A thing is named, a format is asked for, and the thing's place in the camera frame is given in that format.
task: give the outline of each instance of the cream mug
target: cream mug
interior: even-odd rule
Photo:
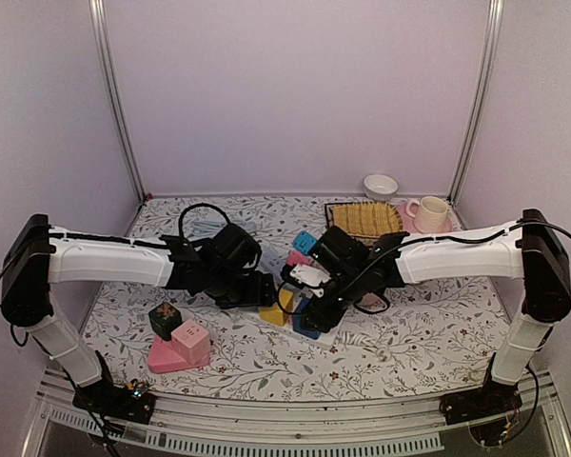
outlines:
[[[411,209],[413,205],[417,206],[416,212]],[[439,233],[446,222],[448,204],[438,197],[411,198],[406,203],[406,214],[420,233]]]

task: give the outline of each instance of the white wall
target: white wall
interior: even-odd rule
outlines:
[[[571,230],[571,1],[505,3],[460,204],[472,227],[518,218],[531,207]],[[571,424],[571,314],[543,354]]]
[[[447,194],[488,3],[107,2],[145,185],[350,192],[384,172],[404,193]]]
[[[27,218],[122,233],[135,202],[110,117],[89,3],[0,0],[0,266]],[[58,292],[77,319],[89,286]],[[45,364],[0,315],[0,456],[21,452]]]

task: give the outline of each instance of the vent grille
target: vent grille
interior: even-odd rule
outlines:
[[[53,422],[78,430],[100,434],[99,428],[84,412],[52,407],[50,418]],[[411,438],[384,442],[351,445],[242,445],[212,442],[210,440],[185,438],[169,432],[146,430],[146,440],[142,442],[121,441],[137,446],[166,449],[174,453],[194,457],[384,457],[419,455],[443,450],[438,433],[428,433]]]

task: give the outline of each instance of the table surface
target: table surface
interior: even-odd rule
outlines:
[[[325,231],[324,204],[366,201],[362,197],[229,196],[148,201],[131,236],[154,237],[177,232],[185,207],[208,202],[234,219],[253,221],[255,238],[283,259],[294,237],[307,230]],[[403,200],[393,202],[400,204]],[[450,214],[455,229],[460,228]],[[198,209],[186,220],[218,220]],[[384,399],[473,387],[482,382],[491,353],[508,329],[506,314],[492,284],[484,277],[427,281],[390,289],[391,308],[378,315],[350,310],[341,336],[362,335],[366,346],[340,337],[331,349],[283,335],[220,311],[204,294],[105,283],[87,322],[87,343],[106,357],[118,382],[148,381],[167,393],[275,402]],[[169,301],[210,331],[211,364],[204,368],[156,375],[147,357],[153,333],[148,312]],[[384,348],[378,359],[372,348]]]

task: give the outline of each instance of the yellow cube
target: yellow cube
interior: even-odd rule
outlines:
[[[294,309],[294,294],[289,290],[282,289],[279,292],[279,302],[285,310],[292,312]],[[283,327],[289,316],[280,310],[279,305],[276,303],[272,307],[258,308],[260,318],[263,321],[270,322],[275,326]]]

